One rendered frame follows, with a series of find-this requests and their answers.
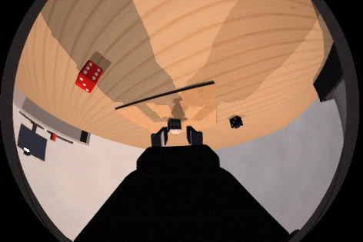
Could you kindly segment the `red die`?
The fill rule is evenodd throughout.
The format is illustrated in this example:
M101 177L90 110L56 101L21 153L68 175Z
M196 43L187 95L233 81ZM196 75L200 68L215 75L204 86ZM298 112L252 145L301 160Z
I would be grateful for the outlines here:
M103 69L101 69L92 61L88 60L82 70L79 72L75 84L88 93L91 93L100 76L102 75L102 72Z

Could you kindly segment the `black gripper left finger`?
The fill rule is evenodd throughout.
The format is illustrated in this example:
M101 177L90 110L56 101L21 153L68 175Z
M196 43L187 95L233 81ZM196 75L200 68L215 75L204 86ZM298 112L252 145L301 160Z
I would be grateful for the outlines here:
M152 147L164 147L168 141L168 127L162 127L156 134L151 134Z

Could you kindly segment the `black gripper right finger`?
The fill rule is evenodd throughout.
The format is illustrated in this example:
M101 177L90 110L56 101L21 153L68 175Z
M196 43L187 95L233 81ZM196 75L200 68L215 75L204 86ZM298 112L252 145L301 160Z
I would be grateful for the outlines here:
M192 126L186 126L187 140L190 145L203 144L203 133Z

